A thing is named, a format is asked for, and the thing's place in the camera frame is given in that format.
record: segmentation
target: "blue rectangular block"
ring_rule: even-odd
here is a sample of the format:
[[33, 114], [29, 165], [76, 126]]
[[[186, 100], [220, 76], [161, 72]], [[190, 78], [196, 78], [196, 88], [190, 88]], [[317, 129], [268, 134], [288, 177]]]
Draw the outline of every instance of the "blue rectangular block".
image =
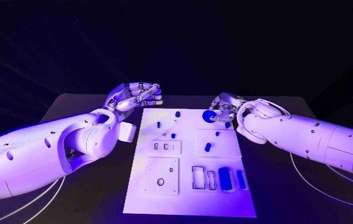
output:
[[219, 181], [220, 181], [220, 189], [231, 190], [232, 182], [231, 182], [229, 170], [226, 167], [219, 168]]
[[238, 180], [239, 180], [241, 189], [246, 189], [245, 181], [244, 181], [244, 177], [242, 177], [241, 170], [236, 171], [236, 175], [238, 175]]

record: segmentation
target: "blue object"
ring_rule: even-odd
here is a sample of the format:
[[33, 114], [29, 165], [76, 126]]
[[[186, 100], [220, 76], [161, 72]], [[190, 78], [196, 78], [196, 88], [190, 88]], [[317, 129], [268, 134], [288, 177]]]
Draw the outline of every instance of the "blue object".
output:
[[239, 180], [241, 189], [246, 189], [245, 181], [244, 181], [244, 177], [242, 177], [241, 170], [236, 171], [236, 175], [238, 175], [238, 180]]
[[231, 182], [229, 170], [226, 167], [219, 168], [219, 181], [220, 181], [220, 189], [231, 190], [232, 182]]
[[203, 114], [202, 114], [202, 118], [203, 118], [203, 120], [208, 122], [208, 123], [213, 123], [215, 121], [212, 121], [209, 118], [212, 117], [212, 116], [216, 116], [218, 114], [213, 112], [213, 111], [210, 111], [210, 110], [206, 110], [205, 112], [203, 112]]
[[210, 149], [210, 143], [206, 144], [205, 151], [209, 152], [209, 149]]

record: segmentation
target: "dark table surface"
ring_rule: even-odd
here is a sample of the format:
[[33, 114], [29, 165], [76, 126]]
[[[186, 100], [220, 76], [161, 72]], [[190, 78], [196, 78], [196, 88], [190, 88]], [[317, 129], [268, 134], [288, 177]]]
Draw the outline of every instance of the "dark table surface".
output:
[[[62, 94], [42, 122], [91, 112], [107, 95]], [[163, 96], [159, 108], [208, 109], [215, 96]], [[281, 105], [291, 114], [314, 118], [300, 97], [261, 96]], [[110, 155], [66, 176], [59, 194], [30, 223], [353, 223], [353, 206], [317, 192], [300, 178], [290, 153], [269, 143], [252, 143], [238, 134], [242, 162], [252, 193], [257, 218], [123, 214], [133, 166], [143, 108], [127, 122], [137, 125], [133, 143], [120, 142]], [[294, 155], [297, 167], [311, 184], [337, 198], [353, 202], [353, 183], [330, 171], [324, 164]], [[0, 223], [23, 223], [43, 208], [59, 184], [46, 195]], [[46, 189], [0, 200], [0, 216], [22, 207]]]

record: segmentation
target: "robotic arm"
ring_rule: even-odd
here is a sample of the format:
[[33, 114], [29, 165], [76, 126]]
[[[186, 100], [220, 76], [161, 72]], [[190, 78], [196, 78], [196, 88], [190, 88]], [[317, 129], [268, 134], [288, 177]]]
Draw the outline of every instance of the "robotic arm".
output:
[[16, 130], [0, 137], [0, 199], [30, 192], [105, 157], [117, 140], [131, 142], [134, 107], [163, 104], [160, 85], [121, 84], [91, 113]]
[[215, 98], [210, 111], [216, 105], [222, 113], [212, 116], [210, 121], [229, 122], [236, 117], [236, 131], [248, 140], [258, 144], [269, 141], [293, 154], [353, 173], [353, 129], [290, 115], [269, 101], [248, 102], [231, 93]]

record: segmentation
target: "robotic hand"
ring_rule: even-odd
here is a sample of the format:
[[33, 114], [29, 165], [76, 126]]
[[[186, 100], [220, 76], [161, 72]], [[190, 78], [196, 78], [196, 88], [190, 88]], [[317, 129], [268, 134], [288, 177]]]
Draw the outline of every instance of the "robotic hand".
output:
[[353, 172], [353, 129], [317, 119], [290, 115], [272, 102], [222, 93], [209, 110], [219, 105], [220, 115], [209, 122], [238, 121], [236, 131], [258, 144], [267, 141], [293, 154]]
[[0, 199], [30, 192], [105, 157], [117, 140], [131, 142], [123, 122], [134, 107], [163, 104], [160, 85], [121, 84], [102, 108], [16, 130], [0, 137]]

